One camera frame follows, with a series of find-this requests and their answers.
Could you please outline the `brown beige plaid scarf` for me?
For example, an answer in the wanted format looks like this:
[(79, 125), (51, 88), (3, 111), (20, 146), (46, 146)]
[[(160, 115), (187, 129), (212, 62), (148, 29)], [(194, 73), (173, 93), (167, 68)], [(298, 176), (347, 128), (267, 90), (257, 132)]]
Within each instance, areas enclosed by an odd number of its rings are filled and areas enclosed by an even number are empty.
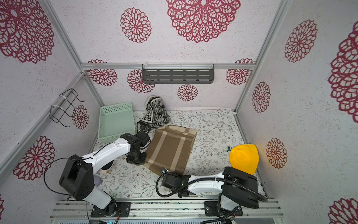
[(184, 174), (196, 135), (196, 129), (174, 125), (155, 130), (144, 166), (157, 175), (161, 175), (162, 168)]

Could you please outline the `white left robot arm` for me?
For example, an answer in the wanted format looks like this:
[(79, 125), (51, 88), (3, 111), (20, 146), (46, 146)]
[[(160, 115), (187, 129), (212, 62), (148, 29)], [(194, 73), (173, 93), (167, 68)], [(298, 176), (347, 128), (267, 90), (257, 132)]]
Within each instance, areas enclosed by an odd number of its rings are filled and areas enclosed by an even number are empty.
[(143, 165), (146, 153), (142, 150), (149, 146), (150, 141), (146, 132), (135, 135), (125, 133), (96, 152), (84, 156), (73, 155), (67, 160), (59, 184), (76, 200), (87, 201), (101, 210), (113, 213), (116, 201), (95, 185), (94, 175), (123, 155), (127, 155), (127, 163)]

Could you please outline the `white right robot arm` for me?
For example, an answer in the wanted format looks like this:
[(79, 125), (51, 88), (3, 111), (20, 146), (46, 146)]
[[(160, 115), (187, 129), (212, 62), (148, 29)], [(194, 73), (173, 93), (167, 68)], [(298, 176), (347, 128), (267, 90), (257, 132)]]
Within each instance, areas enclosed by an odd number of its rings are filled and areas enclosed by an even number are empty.
[(259, 201), (267, 201), (266, 197), (258, 192), (258, 180), (254, 175), (232, 167), (225, 167), (223, 172), (207, 176), (181, 175), (166, 168), (162, 168), (160, 173), (156, 181), (156, 192), (160, 197), (218, 193), (219, 208), (226, 211), (239, 205), (258, 209)]

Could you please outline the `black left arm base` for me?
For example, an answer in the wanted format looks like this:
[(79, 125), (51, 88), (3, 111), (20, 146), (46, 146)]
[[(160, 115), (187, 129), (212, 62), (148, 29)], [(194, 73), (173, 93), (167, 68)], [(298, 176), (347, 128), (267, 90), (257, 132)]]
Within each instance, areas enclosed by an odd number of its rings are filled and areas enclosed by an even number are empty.
[(106, 208), (100, 209), (94, 205), (90, 217), (128, 217), (131, 209), (131, 202), (111, 202)]

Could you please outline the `black white zigzag scarf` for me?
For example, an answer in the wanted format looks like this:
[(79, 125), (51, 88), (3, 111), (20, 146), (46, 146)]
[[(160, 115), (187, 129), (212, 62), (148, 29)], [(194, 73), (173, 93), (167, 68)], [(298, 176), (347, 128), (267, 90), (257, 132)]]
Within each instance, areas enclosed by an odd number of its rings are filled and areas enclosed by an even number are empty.
[(137, 123), (138, 131), (149, 133), (170, 123), (171, 120), (162, 98), (150, 96), (146, 102), (146, 114)]

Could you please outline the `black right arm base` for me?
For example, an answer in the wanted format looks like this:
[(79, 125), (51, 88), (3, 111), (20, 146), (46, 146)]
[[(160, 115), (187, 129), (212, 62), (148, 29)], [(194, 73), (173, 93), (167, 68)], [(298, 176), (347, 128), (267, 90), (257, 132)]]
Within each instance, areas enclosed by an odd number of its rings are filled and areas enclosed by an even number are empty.
[(205, 201), (204, 212), (206, 217), (225, 217), (234, 211), (231, 216), (242, 216), (241, 206), (235, 202)]

